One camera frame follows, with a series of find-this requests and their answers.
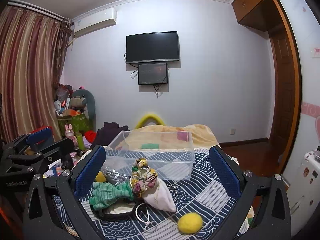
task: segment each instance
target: wooden floor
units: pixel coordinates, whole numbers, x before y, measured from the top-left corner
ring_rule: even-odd
[[[268,142],[222,147],[223,151],[238,159],[240,168],[260,177],[271,177],[278,168],[278,154],[273,153]],[[255,197],[252,206],[256,213],[261,197]]]

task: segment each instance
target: pink heart decal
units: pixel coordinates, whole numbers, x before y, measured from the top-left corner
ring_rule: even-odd
[[[319,138],[319,141],[320,141],[320,116],[318,116],[316,118],[316,131],[317,131],[318,138]]]

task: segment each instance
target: plastic storage container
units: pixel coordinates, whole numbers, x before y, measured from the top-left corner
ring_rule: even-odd
[[[191,132],[122,131],[106,147],[104,166],[130,176],[142,157],[161,179],[189,180],[195,161]]]

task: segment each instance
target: wooden door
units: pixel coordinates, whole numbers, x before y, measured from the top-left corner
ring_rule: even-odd
[[[283,25],[269,32],[276,74],[276,98],[270,142],[281,155],[289,140],[295,106],[295,72],[289,38]]]

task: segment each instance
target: white appliance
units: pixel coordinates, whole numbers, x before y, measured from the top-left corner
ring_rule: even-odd
[[[320,202],[320,163],[315,160],[315,152],[304,155],[294,182],[287,191],[291,236],[305,226]]]
[[[114,8],[105,9],[78,20],[75,23],[75,36],[80,37],[115,24],[116,10]]]

